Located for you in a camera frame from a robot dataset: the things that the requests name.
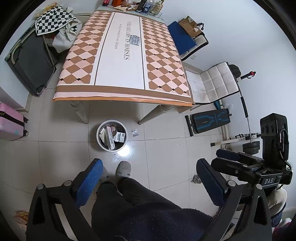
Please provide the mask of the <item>silver pill blister pack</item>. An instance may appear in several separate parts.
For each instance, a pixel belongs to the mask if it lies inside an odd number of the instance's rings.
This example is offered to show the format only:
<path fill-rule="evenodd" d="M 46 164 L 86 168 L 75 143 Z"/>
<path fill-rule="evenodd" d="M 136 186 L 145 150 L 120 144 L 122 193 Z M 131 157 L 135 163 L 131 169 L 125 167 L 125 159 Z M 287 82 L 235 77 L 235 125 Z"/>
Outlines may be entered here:
<path fill-rule="evenodd" d="M 135 129 L 135 130 L 132 130 L 132 136 L 133 137 L 137 137 L 139 134 L 138 134 L 138 130 Z"/>

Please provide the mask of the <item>orange snack bag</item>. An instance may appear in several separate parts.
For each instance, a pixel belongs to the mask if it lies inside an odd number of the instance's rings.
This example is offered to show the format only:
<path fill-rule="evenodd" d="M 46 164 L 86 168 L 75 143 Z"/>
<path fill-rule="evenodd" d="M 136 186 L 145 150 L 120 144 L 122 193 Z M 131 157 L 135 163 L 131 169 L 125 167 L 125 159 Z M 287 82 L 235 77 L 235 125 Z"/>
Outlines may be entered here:
<path fill-rule="evenodd" d="M 27 230 L 27 224 L 28 224 L 28 218 L 29 218 L 28 212 L 22 211 L 22 210 L 16 211 L 14 218 L 21 229 Z"/>

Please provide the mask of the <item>white trash bin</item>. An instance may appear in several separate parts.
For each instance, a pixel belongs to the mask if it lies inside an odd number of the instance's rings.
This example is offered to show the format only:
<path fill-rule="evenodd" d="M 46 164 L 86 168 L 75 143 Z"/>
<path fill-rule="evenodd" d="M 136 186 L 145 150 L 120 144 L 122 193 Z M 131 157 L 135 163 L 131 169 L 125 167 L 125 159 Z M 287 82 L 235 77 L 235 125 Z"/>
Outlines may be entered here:
<path fill-rule="evenodd" d="M 96 130 L 96 140 L 104 151 L 118 152 L 128 141 L 127 129 L 120 121 L 104 121 Z"/>

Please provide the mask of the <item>grey slipper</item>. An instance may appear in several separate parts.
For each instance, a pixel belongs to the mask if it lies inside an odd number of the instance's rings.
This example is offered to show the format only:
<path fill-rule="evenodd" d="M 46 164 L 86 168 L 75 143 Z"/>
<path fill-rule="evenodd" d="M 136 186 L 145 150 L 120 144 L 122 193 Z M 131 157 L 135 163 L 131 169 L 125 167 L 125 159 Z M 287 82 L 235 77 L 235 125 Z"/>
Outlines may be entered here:
<path fill-rule="evenodd" d="M 121 177 L 129 178 L 131 175 L 131 171 L 132 171 L 131 164 L 128 161 L 121 161 L 116 168 L 115 176 L 117 178 L 121 178 Z"/>

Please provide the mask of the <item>blister pack on table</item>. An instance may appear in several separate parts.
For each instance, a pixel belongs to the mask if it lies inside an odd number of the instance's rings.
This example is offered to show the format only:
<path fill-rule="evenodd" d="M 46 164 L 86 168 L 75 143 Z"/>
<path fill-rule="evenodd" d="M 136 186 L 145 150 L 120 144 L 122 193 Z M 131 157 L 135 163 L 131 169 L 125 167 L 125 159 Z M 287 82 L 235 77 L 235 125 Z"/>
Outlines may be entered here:
<path fill-rule="evenodd" d="M 131 45 L 139 46 L 140 45 L 140 36 L 130 35 L 128 42 Z"/>

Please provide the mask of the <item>checkered tablecloth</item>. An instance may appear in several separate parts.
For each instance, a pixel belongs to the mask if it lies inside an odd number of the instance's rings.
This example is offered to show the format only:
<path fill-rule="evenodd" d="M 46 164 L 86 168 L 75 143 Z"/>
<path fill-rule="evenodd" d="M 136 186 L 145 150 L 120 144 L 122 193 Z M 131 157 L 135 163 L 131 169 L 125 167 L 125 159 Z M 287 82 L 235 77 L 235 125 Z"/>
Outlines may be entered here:
<path fill-rule="evenodd" d="M 130 35 L 140 36 L 139 46 L 129 44 Z M 70 48 L 53 99 L 193 104 L 166 24 L 102 9 L 89 17 Z"/>

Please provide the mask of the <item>pink white toothpaste box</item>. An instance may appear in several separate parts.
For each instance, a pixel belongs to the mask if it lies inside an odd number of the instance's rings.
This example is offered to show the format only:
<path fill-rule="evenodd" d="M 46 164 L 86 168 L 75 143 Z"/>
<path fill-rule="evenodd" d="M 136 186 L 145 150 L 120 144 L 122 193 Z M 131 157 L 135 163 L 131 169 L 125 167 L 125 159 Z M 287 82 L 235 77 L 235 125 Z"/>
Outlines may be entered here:
<path fill-rule="evenodd" d="M 105 127 L 105 137 L 106 137 L 106 143 L 109 150 L 115 149 L 115 144 L 113 140 L 113 134 L 110 126 Z"/>

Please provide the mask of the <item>pink suitcase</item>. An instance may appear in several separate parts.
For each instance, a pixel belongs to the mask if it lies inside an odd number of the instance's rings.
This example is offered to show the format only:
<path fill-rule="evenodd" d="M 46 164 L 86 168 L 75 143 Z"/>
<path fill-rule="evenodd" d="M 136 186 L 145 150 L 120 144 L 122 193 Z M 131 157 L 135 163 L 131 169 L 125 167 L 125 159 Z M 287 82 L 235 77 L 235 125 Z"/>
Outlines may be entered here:
<path fill-rule="evenodd" d="M 25 126 L 28 119 L 25 116 L 5 103 L 1 103 L 0 113 L 1 140 L 13 141 L 29 135 Z"/>

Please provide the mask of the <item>white padded chair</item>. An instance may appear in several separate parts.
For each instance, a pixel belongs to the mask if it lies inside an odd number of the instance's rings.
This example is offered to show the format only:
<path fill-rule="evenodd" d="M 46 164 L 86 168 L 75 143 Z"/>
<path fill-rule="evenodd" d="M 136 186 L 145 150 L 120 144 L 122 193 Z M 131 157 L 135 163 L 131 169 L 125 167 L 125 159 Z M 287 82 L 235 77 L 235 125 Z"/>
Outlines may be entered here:
<path fill-rule="evenodd" d="M 214 103 L 239 92 L 237 80 L 227 62 L 219 63 L 200 74 L 186 71 L 186 77 L 195 104 Z"/>

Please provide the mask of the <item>checkered cloth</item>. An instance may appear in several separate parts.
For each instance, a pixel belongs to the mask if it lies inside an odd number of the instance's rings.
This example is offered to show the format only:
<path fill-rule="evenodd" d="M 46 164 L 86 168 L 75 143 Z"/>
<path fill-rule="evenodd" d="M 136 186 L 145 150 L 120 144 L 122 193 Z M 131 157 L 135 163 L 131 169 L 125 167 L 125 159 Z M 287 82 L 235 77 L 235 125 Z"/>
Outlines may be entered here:
<path fill-rule="evenodd" d="M 56 32 L 73 21 L 78 22 L 78 19 L 64 10 L 62 6 L 55 6 L 36 19 L 36 34 L 40 36 Z"/>

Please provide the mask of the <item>dark folding bed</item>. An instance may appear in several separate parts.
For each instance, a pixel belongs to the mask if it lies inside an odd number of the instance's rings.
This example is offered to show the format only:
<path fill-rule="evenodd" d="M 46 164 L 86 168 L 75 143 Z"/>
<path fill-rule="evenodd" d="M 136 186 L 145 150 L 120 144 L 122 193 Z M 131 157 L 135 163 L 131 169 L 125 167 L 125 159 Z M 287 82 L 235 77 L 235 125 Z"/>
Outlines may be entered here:
<path fill-rule="evenodd" d="M 60 54 L 32 25 L 5 57 L 13 73 L 33 96 L 40 96 L 56 71 Z"/>

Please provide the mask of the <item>person's dark trouser leg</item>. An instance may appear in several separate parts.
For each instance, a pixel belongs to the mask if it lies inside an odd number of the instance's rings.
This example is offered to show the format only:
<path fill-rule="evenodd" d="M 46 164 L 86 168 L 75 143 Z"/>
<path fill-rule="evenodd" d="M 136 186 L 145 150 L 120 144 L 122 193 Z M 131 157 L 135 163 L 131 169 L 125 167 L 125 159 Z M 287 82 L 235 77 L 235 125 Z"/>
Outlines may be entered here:
<path fill-rule="evenodd" d="M 198 240 L 213 218 L 181 208 L 132 178 L 100 184 L 91 227 L 101 240 Z"/>

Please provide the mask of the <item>cardboard box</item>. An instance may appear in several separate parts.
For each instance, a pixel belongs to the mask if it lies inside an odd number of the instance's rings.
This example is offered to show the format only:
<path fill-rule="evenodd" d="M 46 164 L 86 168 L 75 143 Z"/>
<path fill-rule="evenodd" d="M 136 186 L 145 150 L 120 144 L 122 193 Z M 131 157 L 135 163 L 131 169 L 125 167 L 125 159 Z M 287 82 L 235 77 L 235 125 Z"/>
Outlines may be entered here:
<path fill-rule="evenodd" d="M 203 33 L 204 23 L 196 23 L 190 16 L 178 21 L 178 24 L 191 38 L 195 38 Z"/>

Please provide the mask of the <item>green white medicine box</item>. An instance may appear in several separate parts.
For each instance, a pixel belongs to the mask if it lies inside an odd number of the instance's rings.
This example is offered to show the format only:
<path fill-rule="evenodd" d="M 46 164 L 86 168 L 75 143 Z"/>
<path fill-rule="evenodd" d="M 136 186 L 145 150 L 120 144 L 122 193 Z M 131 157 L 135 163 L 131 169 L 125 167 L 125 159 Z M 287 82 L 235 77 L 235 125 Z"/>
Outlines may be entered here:
<path fill-rule="evenodd" d="M 113 140 L 118 143 L 124 143 L 125 142 L 125 133 L 116 132 L 113 137 Z"/>

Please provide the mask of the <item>white table leg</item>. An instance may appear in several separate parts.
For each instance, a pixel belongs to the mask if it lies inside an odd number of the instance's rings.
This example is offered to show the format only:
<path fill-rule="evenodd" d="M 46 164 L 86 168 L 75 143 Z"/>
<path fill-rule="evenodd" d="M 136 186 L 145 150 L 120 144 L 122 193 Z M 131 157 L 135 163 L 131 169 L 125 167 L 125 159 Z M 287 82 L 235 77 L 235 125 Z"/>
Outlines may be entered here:
<path fill-rule="evenodd" d="M 87 113 L 87 109 L 84 106 L 82 101 L 71 101 L 70 102 L 72 108 L 76 112 L 76 114 L 79 116 L 81 121 L 83 121 L 85 124 L 89 123 L 89 116 Z"/>
<path fill-rule="evenodd" d="M 172 105 L 158 105 L 153 110 L 151 110 L 146 116 L 144 116 L 141 120 L 138 121 L 139 125 L 143 125 L 144 123 L 165 114 L 166 112 L 170 111 L 174 107 Z"/>

